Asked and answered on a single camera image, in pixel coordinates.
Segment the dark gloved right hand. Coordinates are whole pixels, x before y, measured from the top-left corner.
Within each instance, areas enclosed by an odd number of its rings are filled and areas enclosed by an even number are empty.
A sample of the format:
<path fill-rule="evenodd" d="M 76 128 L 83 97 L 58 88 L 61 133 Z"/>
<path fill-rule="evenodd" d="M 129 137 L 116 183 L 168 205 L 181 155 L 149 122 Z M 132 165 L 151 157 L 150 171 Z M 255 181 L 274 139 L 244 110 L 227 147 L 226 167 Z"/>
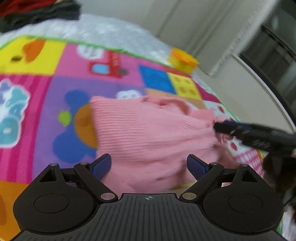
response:
<path fill-rule="evenodd" d="M 268 153 L 263 163 L 264 180 L 282 200 L 295 209 L 295 158 Z"/>

